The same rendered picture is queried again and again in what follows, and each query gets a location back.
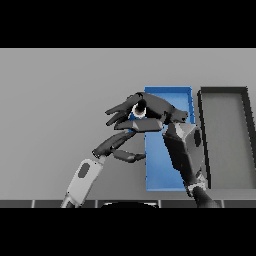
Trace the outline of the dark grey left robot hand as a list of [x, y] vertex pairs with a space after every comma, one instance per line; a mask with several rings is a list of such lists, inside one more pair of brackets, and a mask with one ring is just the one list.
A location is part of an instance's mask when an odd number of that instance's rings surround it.
[[127, 163], [134, 163], [136, 161], [140, 161], [146, 158], [145, 154], [139, 153], [131, 153], [125, 150], [120, 150], [120, 147], [127, 142], [129, 139], [135, 136], [135, 132], [132, 131], [122, 131], [115, 135], [112, 135], [104, 142], [102, 142], [98, 147], [96, 147], [92, 154], [96, 158], [100, 158], [102, 156], [108, 157], [113, 155], [115, 159], [120, 161], [124, 161]]

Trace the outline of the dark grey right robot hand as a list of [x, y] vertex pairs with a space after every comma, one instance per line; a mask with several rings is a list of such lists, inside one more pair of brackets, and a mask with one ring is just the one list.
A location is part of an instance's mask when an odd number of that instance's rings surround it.
[[[138, 101], [146, 101], [146, 117], [144, 119], [129, 119], [130, 108]], [[188, 112], [176, 108], [167, 100], [146, 92], [136, 92], [127, 99], [109, 110], [107, 115], [114, 114], [106, 123], [114, 125], [115, 130], [131, 129], [134, 132], [156, 132], [163, 129], [164, 125], [185, 123]]]

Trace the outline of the blue bin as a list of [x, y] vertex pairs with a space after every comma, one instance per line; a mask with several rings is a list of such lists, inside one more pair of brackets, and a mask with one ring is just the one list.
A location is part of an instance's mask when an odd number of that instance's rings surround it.
[[[161, 97], [176, 108], [187, 111], [187, 123], [195, 123], [192, 88], [190, 86], [145, 86], [144, 91]], [[146, 153], [146, 190], [155, 192], [184, 191], [180, 172], [173, 168], [164, 145], [162, 132], [144, 134]]]

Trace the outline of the dark grey bin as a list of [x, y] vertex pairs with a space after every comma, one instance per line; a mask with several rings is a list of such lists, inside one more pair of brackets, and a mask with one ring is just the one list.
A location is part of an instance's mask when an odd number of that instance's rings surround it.
[[212, 189], [256, 189], [256, 130], [247, 87], [197, 93], [206, 171]]

